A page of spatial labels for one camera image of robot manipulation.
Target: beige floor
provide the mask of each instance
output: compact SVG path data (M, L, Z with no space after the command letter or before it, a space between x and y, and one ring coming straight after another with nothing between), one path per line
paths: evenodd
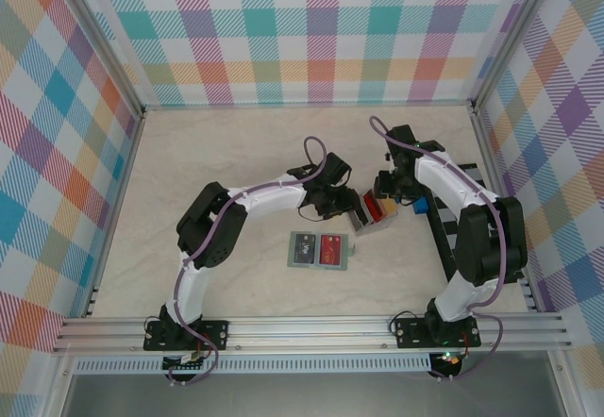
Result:
M410 124L418 140L438 140L457 162L482 165L464 107L150 112L93 316L157 314L179 267L176 222L203 187L211 181L251 186L303 165L308 135L319 136L352 166L349 186L371 187L387 167L386 144L368 125L372 114L388 126ZM304 212L312 215L310 208ZM288 268L293 230L350 232L344 217L312 223L294 211L248 223L230 259L216 270L205 315L423 311L446 286L427 218L411 208L402 208L387 230L351 237L356 254L345 272ZM506 285L492 310L526 310L519 287Z

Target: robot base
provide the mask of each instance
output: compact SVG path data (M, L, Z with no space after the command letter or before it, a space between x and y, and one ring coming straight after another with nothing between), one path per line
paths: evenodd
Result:
M189 324L198 334L208 338L219 351L227 349L228 321L199 319ZM208 350L205 343L199 340L175 323L164 305L159 313L158 321L150 321L145 328L143 343L144 351L202 351Z
M428 329L426 318L397 318L394 320L394 333L398 348L477 348L480 346L480 334L476 320L472 317L449 326L438 342Z

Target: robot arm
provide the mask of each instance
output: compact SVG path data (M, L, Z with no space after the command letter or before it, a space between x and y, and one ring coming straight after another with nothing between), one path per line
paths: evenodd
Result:
M392 128L387 136L427 150L446 163L445 166L435 158L389 143L394 167L380 172L374 186L378 198L407 199L419 198L424 186L445 202L459 223L454 251L458 271L445 290L430 301L426 313L432 339L442 344L447 337L459 335L457 327L470 317L468 306L491 296L498 280L501 259L498 233L494 230L494 216L479 195L484 195L499 212L506 241L506 275L513 275L527 264L522 207L517 199L501 198L467 175L460 179L451 170L460 171L459 167L443 147L436 141L418 142L408 125Z
M226 189L213 182L197 196L176 226L181 264L207 238L216 214L226 201L243 192L243 197L228 207L207 248L193 261L180 282L178 308L187 325L200 320L204 294L214 267L230 256L246 221L282 209L299 209L307 205L314 205L319 216L326 220L359 207L359 196L354 190L343 185L336 186L346 174L350 174L351 169L333 153L326 156L323 172L316 178L305 183L287 184L309 176L316 168L314 164L294 168L271 181L282 182L283 186L245 194L245 190L250 188ZM178 324L174 303L171 297L159 316L167 325Z

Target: metal extrusion bar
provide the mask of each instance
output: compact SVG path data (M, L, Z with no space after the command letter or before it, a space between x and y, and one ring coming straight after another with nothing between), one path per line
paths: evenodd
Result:
M237 104L235 106L229 104L223 105L212 105L211 109L216 110L218 108L227 108L229 110L233 110L234 108L247 109L247 108L333 108L334 106L339 108L371 108L371 107L393 107L393 108L401 108L401 107L450 107L450 106L465 106L467 104L466 100L462 99L438 99L438 100L427 100L427 101L399 101L396 103L274 103L274 104ZM179 104L179 105L157 105L157 104L149 104L145 107L147 111L157 111L157 110L200 110L210 108L207 104Z
M489 189L501 196L507 196L509 193L506 190L503 180L501 179L501 174L497 169L495 152L488 141L488 133L485 132L482 120L472 107L468 108L468 114L470 116L470 121L472 122L472 127L474 128L474 134L476 135L478 149L480 150L480 155L484 162L484 168L486 169L487 177L489 178Z
M109 75L115 82L118 90L124 97L131 111L137 113L139 117L143 116L143 102L134 90L130 79L124 71L124 67L117 58L109 40L103 32L103 28L98 23L86 0L66 0L70 9L75 15L82 30L86 33L92 48L101 58L101 61L107 68Z
M100 286L101 284L101 279L103 278L103 273L105 272L105 266L107 264L107 258L109 257L109 250L111 248L111 243L113 242L113 235L115 234L115 229L117 228L117 221L120 216L120 211L122 210L124 198L126 197L126 188L128 186L130 174L132 173L132 167L134 167L134 160L136 158L137 151L139 150L141 137L143 136L144 122L144 118L137 120L134 136L132 137L132 144L130 146L130 152L126 160L124 172L120 179L120 187L118 188L115 203L113 204L111 213L109 215L109 223L107 225L105 239L103 240L101 252L94 268L94 277L84 291L84 294L87 296L87 298L86 300L82 301L78 314L86 315L88 306L91 303L91 296L94 293L94 287Z
M533 19L535 19L543 1L544 0L525 0L520 7L518 17L514 21L510 33L497 53L491 68L484 78L481 88L478 90L476 96L476 106L478 108L481 108L485 104L499 83L499 79L503 76L518 45L529 31L530 25Z
M500 351L569 349L571 341L558 313L502 313ZM442 349L400 350L388 330L387 316L227 318L230 321L226 351L221 356L250 354L363 354L438 353ZM55 345L60 356L157 355L143 351L144 318L67 319ZM493 346L498 327L478 320L482 346Z

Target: colorful checkered wallpaper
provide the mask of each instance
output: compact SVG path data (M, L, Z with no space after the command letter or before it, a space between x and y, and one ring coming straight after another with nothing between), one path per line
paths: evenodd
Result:
M480 72L478 73L478 78L474 82L474 86L470 91L468 99L475 100L478 92L484 82L486 75L489 73L491 69L491 65L493 64L493 60L499 54L501 47L503 46L504 41L508 38L510 33L510 29L512 28L516 18L520 14L522 4L525 0L514 0L512 6L510 7L510 11L508 11L508 15L506 16L505 21L499 28L497 35L495 37L495 41L491 45L491 49L489 50L489 54L487 58L482 63L482 67L480 68Z
M64 0L0 0L0 415L32 415L105 235L135 116Z
M484 109L531 271L604 415L604 0L545 0Z
M182 106L465 101L514 0L89 3L141 97Z

